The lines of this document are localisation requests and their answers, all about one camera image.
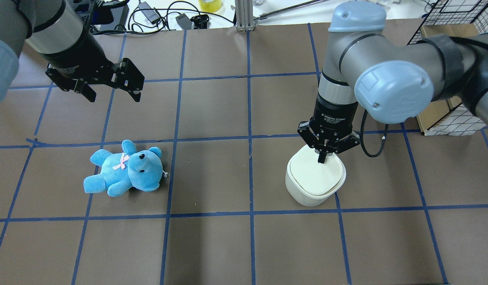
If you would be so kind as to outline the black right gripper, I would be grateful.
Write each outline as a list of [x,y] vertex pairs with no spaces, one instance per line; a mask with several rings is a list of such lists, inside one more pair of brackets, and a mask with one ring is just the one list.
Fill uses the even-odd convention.
[[319,152],[318,163],[325,163],[329,153],[343,153],[360,145],[352,124],[357,107],[358,103],[335,104],[317,96],[313,116],[300,122],[297,132],[307,146]]

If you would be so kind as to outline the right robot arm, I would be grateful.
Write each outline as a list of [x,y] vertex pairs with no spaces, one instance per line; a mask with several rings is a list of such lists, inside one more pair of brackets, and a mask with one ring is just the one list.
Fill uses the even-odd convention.
[[398,47],[383,35],[385,19],[372,2],[334,10],[313,117],[298,127],[318,163],[360,144],[352,125],[358,105],[378,122],[399,124],[458,96],[488,126],[488,32]]

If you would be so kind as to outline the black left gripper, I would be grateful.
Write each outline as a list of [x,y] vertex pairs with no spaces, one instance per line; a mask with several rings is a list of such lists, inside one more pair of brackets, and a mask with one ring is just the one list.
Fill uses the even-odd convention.
[[95,103],[97,93],[88,84],[94,76],[107,76],[112,70],[110,87],[126,91],[136,102],[141,100],[141,91],[144,88],[145,77],[129,58],[123,58],[119,63],[113,64],[104,53],[101,45],[93,34],[83,31],[77,41],[68,49],[45,54],[45,59],[56,72],[49,76],[59,88],[72,89],[83,95],[91,103]]

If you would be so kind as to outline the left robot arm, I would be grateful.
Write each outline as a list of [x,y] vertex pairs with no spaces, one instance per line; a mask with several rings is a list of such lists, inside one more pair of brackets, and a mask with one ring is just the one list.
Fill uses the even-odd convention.
[[121,89],[141,99],[144,75],[128,58],[112,63],[91,31],[112,22],[119,0],[0,0],[0,103],[17,76],[25,44],[48,63],[46,75],[61,90],[94,102],[92,85]]

